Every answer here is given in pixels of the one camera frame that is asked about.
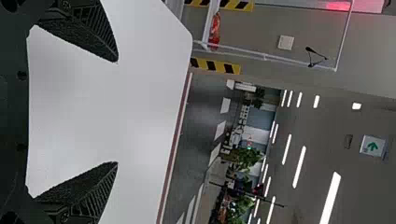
yellow and black striped barrier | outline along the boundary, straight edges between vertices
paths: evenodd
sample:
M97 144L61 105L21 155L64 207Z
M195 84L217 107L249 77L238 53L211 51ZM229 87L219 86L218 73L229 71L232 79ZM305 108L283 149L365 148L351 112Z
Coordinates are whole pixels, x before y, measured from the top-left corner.
M210 0L185 0L184 4L191 7L208 7ZM220 8L235 11L251 12L254 8L253 0L221 0Z
M240 75L241 65L217 62L213 60L201 59L201 58L190 58L190 64L192 67L201 68L209 71L215 71L219 73Z

linear ceiling light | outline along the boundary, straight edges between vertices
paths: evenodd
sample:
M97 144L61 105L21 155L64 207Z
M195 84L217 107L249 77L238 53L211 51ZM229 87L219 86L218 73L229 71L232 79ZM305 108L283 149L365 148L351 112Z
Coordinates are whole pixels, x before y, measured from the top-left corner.
M262 184L265 182L265 178L267 177L268 172L268 164L265 165L264 175L262 176Z
M361 104L360 103L353 103L352 109L353 110L360 110L361 109Z
M301 100L303 100L303 93L302 93L302 92L300 92L300 93L298 94L298 99L297 99L297 108L299 108L299 107L300 107Z
M288 90L284 90L283 91L282 104L281 104L282 107L285 105L285 100L286 100L286 96L287 95L288 95Z
M273 121L273 126L271 127L270 138L272 138L272 135L274 133L274 128L275 128L275 121Z
M319 100L320 100L320 96L319 96L319 95L316 95L316 96L315 96L315 102L314 102L314 108L315 108L315 109L318 108Z
M268 177L268 183L267 183L267 188L265 188L264 198L266 198L268 195L268 190L270 189L270 185L271 185L271 176Z
M323 213L319 224L328 224L332 214L332 207L334 206L335 197L337 196L338 187L340 186L341 176L334 172L332 174L332 183L330 184L329 193L324 204Z
M256 202L256 208L254 209L254 217L257 216L257 211L259 210L259 205L260 205L260 199L257 200L257 202Z
M248 216L247 224L250 224L250 222L251 222L251 213L250 213L250 216Z
M271 216L274 211L274 203L276 201L276 196L273 197L273 200L271 201L271 206L270 206L270 211L268 212L268 218L267 218L267 224L270 224L271 222Z
M285 165L286 163L286 158L288 157L288 152L290 147L290 141L291 141L291 133L289 134L288 142L286 143L286 147L285 147L285 152L283 153L282 165Z
M301 168L303 166L305 152L306 152L306 147L303 147L303 149L301 150L300 159L298 160L296 174L294 175L294 179L293 179L293 188L294 189L297 188L298 179L300 178L300 172L301 172Z
M293 91L290 91L289 100L288 100L288 107L290 107L291 99L293 98Z
M267 161L267 157L264 156L264 161L262 162L262 171L264 170L265 162Z
M279 128L279 124L277 124L276 126L275 126L275 132L274 132L274 137L273 137L273 144L275 143L275 141L276 141L276 135L277 135L277 129Z

red light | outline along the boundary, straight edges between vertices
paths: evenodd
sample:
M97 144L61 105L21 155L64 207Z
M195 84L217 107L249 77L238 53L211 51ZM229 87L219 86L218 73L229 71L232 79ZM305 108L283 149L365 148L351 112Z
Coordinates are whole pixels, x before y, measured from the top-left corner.
M349 11L350 4L348 2L329 2L326 4L326 9L336 11Z

red stripe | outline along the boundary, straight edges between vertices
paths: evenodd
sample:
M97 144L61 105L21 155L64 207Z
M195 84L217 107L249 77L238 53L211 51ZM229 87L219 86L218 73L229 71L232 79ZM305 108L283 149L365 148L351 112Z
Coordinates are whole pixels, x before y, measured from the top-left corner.
M176 123L174 138L173 138L173 142L172 142L171 154L169 155L168 167L166 169L166 174L165 174L165 182L163 183L163 194L161 195L160 207L158 209L157 224L161 223L161 215L163 213L163 209L164 209L163 205L165 203L165 194L166 194L166 190L168 189L168 186L169 186L169 178L172 175L171 174L171 169L172 169L172 165L173 165L172 160L176 156L175 151L176 151L176 142L178 139L177 134L178 134L179 129L181 128L180 124L183 121L183 120L181 120L181 116L183 113L184 102L187 97L187 88L189 86L190 77L191 77L191 74L188 73L186 75L186 80L184 81L184 89L183 89L183 93L181 95L180 108L178 109L177 123Z

white paper sign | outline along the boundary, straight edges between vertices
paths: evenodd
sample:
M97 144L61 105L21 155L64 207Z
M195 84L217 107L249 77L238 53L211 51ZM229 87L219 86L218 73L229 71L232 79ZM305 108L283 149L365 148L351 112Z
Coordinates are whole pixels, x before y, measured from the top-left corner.
M382 157L386 142L385 139L364 135L361 143L361 154Z

